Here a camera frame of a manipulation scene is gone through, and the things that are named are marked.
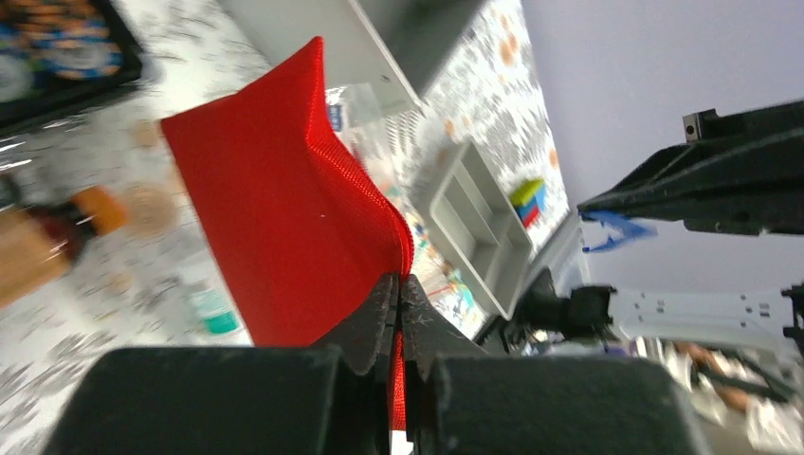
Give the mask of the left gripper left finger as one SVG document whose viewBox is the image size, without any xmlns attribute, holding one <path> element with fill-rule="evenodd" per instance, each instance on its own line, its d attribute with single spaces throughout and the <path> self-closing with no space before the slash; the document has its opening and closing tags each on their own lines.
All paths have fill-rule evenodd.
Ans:
<svg viewBox="0 0 804 455">
<path fill-rule="evenodd" d="M 46 454 L 387 454 L 399 278 L 306 348 L 137 347 L 100 357 Z"/>
</svg>

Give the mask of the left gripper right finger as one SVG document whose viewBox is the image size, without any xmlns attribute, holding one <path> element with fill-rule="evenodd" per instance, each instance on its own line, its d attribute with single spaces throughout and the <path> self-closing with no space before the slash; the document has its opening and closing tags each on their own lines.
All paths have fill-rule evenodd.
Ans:
<svg viewBox="0 0 804 455">
<path fill-rule="evenodd" d="M 405 431 L 418 454 L 706 454 L 659 365 L 616 355 L 491 355 L 400 287 Z"/>
</svg>

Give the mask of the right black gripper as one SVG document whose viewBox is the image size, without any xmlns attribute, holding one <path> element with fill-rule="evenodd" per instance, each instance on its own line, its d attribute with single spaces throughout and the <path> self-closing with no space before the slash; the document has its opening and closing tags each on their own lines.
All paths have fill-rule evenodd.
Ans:
<svg viewBox="0 0 804 455">
<path fill-rule="evenodd" d="M 685 142 L 662 149 L 577 207 L 682 222 L 690 231 L 802 235 L 803 103 L 683 119 Z"/>
</svg>

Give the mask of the blue plastic tweezers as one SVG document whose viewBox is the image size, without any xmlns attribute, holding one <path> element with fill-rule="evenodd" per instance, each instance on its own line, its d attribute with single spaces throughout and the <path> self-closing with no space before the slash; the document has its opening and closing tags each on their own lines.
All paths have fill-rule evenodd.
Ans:
<svg viewBox="0 0 804 455">
<path fill-rule="evenodd" d="M 585 254 L 605 253 L 629 243 L 656 237 L 658 231 L 653 226 L 633 221 L 631 218 L 610 211 L 585 211 L 579 213 L 584 222 L 594 222 L 607 234 L 606 239 L 593 246 L 584 244 Z"/>
</svg>

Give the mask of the red first aid pouch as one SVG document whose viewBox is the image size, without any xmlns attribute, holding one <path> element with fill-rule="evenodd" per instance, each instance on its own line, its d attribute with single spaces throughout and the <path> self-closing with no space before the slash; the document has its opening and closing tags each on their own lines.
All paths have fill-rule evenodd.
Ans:
<svg viewBox="0 0 804 455">
<path fill-rule="evenodd" d="M 406 222 L 331 126 L 320 37 L 160 126 L 255 345 L 308 347 L 409 274 Z"/>
</svg>

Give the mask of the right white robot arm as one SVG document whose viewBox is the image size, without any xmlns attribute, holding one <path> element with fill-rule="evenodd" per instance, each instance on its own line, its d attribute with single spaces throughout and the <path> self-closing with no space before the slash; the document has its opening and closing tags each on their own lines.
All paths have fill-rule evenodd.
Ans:
<svg viewBox="0 0 804 455">
<path fill-rule="evenodd" d="M 701 111 L 687 115 L 684 127 L 683 143 L 657 151 L 613 188 L 579 205 L 583 220 L 614 230 L 600 251 L 648 238 L 646 220 L 680 222 L 707 234 L 802 234 L 801 101 L 726 116 Z M 600 284 L 560 297 L 544 266 L 511 326 L 566 337 L 677 338 L 795 356 L 803 350 L 803 287 L 661 294 Z"/>
</svg>

